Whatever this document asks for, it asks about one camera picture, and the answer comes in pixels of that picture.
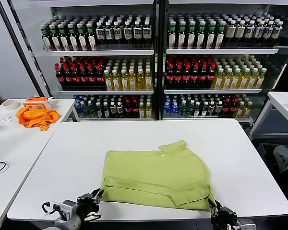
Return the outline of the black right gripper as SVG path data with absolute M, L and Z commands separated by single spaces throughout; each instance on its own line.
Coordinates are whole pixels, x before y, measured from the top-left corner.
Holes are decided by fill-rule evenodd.
M 217 200 L 212 201 L 207 199 L 211 210 L 211 224 L 213 230 L 234 230 L 234 226 L 237 226 L 237 215 L 234 211 L 226 206 L 222 206 Z

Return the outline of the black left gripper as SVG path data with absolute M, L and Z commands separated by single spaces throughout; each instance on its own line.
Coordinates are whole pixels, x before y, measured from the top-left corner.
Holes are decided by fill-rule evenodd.
M 91 193 L 86 193 L 77 198 L 78 215 L 88 215 L 89 213 L 98 213 L 99 204 L 103 196 L 104 189 L 95 189 Z

